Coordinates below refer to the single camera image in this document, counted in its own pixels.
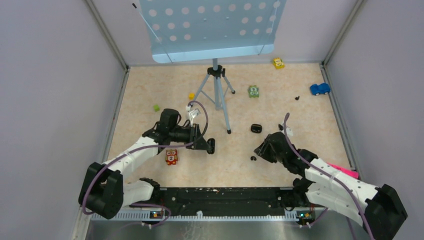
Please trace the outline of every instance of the red owl toy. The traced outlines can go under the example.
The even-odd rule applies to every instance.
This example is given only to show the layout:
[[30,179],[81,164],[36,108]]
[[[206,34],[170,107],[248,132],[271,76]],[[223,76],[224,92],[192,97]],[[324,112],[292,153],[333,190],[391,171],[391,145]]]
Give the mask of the red owl toy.
[[168,165],[176,165],[178,162],[178,152],[176,149],[166,150],[165,161]]

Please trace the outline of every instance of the yellow cube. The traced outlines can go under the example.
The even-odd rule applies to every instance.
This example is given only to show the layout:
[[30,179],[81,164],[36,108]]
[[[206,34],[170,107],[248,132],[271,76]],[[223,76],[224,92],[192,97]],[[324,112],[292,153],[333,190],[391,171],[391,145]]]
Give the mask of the yellow cube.
[[272,64],[274,65],[274,67],[275,67],[276,69],[282,69],[282,68],[284,68],[284,63],[283,63],[283,61],[281,60],[281,58],[279,58],[279,57],[274,58],[274,59],[272,60]]
[[193,99],[195,99],[195,94],[191,92],[191,93],[188,95],[188,99],[190,99],[190,101],[191,101],[191,100],[193,100]]

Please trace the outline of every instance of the beige tabletop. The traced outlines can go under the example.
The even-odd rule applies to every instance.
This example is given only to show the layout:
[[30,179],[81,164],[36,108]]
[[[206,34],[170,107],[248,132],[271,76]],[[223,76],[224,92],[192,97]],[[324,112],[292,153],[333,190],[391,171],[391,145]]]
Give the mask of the beige tabletop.
[[[178,110],[185,119],[189,93],[195,93],[209,65],[132,67],[116,123],[109,158],[114,158],[160,118],[162,109]],[[319,65],[286,64],[275,69],[272,64],[225,65],[226,76],[236,91],[228,91],[225,101],[231,126],[227,134],[222,110],[204,95],[209,127],[204,138],[215,138],[215,154],[206,151],[178,149],[177,165],[168,166],[165,151],[147,160],[128,181],[151,178],[163,187],[288,187],[297,175],[280,163],[269,163],[257,156],[257,148],[268,134],[278,131],[287,112],[287,125],[292,129],[291,142],[317,154],[324,161],[349,167],[345,148],[327,95],[311,95],[309,87],[322,83]],[[259,98],[249,98],[248,87],[259,87]],[[214,84],[209,78],[203,90],[214,97]],[[158,104],[161,111],[155,112]],[[195,119],[202,129],[205,115]],[[261,124],[262,133],[252,133],[250,126]]]

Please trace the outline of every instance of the tripod stand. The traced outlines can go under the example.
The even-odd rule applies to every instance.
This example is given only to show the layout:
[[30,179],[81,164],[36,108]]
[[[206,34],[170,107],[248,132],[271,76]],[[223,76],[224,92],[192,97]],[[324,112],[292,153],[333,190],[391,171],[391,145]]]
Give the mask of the tripod stand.
[[[230,84],[230,81],[228,81],[228,78],[225,76],[225,68],[223,66],[218,65],[218,58],[212,59],[212,66],[207,69],[207,74],[203,79],[203,82],[201,83],[200,87],[198,88],[196,95],[194,96],[194,100],[196,100],[200,93],[203,93],[209,100],[212,101],[212,103],[215,104],[215,109],[220,110],[222,109],[224,112],[224,118],[225,118],[225,124],[226,124],[226,132],[228,134],[231,134],[231,128],[230,128],[230,122],[228,120],[228,113],[227,113],[227,106],[225,103],[225,95],[227,94],[227,90],[230,89],[232,94],[235,94],[236,91],[234,91],[233,87]],[[205,86],[206,81],[208,80],[209,76],[213,76],[213,86],[214,86],[214,92],[215,92],[215,100],[213,100],[210,96],[208,96],[202,89]],[[221,85],[221,75],[224,78],[227,88],[225,92],[223,92],[223,87]]]

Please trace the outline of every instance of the pink strip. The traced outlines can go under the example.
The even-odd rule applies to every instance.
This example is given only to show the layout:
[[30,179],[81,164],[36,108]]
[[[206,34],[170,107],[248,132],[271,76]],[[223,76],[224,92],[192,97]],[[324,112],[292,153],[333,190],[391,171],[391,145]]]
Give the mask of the pink strip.
[[332,166],[333,168],[342,171],[343,173],[351,176],[352,178],[358,179],[359,178],[359,174],[356,171],[351,171],[351,170],[347,170],[346,168],[343,168],[341,166],[337,166],[334,164],[329,163],[330,166]]

